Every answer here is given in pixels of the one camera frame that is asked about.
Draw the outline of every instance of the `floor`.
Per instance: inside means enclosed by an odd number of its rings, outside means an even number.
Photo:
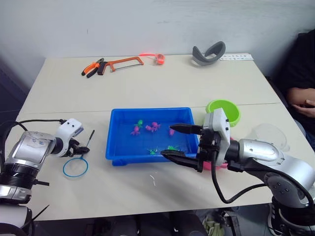
[[[215,209],[196,210],[200,219],[210,215]],[[267,217],[269,213],[268,204],[233,207],[229,215],[237,216],[242,236],[271,236],[267,227]],[[57,220],[57,221],[36,221],[36,236],[85,236],[91,230],[92,224],[97,220],[99,224],[108,225],[112,217],[98,219],[77,219],[77,220]],[[231,229],[225,227],[225,235],[232,236]]]

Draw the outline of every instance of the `pink object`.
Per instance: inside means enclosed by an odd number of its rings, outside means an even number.
[[[154,131],[157,131],[158,129],[160,129],[161,124],[158,124],[157,122],[152,122],[152,129]]]
[[[211,170],[211,162],[204,161],[203,162],[203,168],[205,170],[209,170],[210,171]],[[223,163],[221,166],[216,166],[216,170],[219,170],[221,168],[226,169],[227,168],[227,163]]]
[[[132,131],[130,134],[132,134],[132,135],[138,135],[138,134],[140,134],[140,132],[139,132],[139,126],[136,125],[136,126],[133,128],[133,131]]]
[[[152,129],[152,127],[151,126],[149,126],[149,125],[146,125],[146,130],[148,130],[148,131],[154,131],[153,129]]]
[[[170,135],[170,136],[173,136],[174,133],[175,133],[175,130],[174,130],[174,129],[169,129],[169,135]]]

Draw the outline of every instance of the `blue plastic tray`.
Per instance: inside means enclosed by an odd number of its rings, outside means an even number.
[[[140,134],[133,136],[134,124],[143,120]],[[158,131],[152,133],[145,129],[152,122],[161,124]],[[190,108],[154,108],[154,109],[113,109],[107,137],[106,159],[112,160],[113,166],[128,163],[166,162],[160,152],[173,146],[184,151],[186,156],[195,157],[198,139],[194,134],[174,133],[169,135],[169,126],[176,123],[194,124]],[[150,155],[150,149],[157,149],[157,154]]]

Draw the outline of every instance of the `blue rubber band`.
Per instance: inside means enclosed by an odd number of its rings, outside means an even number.
[[[65,172],[65,166],[66,166],[70,161],[78,160],[78,159],[83,160],[83,161],[85,162],[85,164],[87,165],[85,171],[84,171],[83,173],[79,174],[79,175],[76,175],[76,176],[72,176],[72,175],[67,174],[67,173]],[[84,174],[86,173],[86,171],[88,171],[88,169],[89,169],[89,164],[88,164],[88,162],[83,158],[83,156],[80,156],[80,157],[72,158],[72,159],[66,161],[66,163],[63,165],[63,174],[64,174],[65,176],[68,176],[68,177],[79,177],[79,176],[84,175]]]

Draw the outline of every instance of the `green toy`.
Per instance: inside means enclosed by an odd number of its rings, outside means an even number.
[[[173,147],[173,146],[168,146],[167,150],[173,150],[173,151],[179,151],[179,149]]]
[[[149,149],[150,155],[155,155],[157,153],[157,149]]]
[[[137,124],[134,124],[134,126],[138,126],[139,128],[142,128],[142,125],[143,125],[143,120],[138,120],[138,123]]]

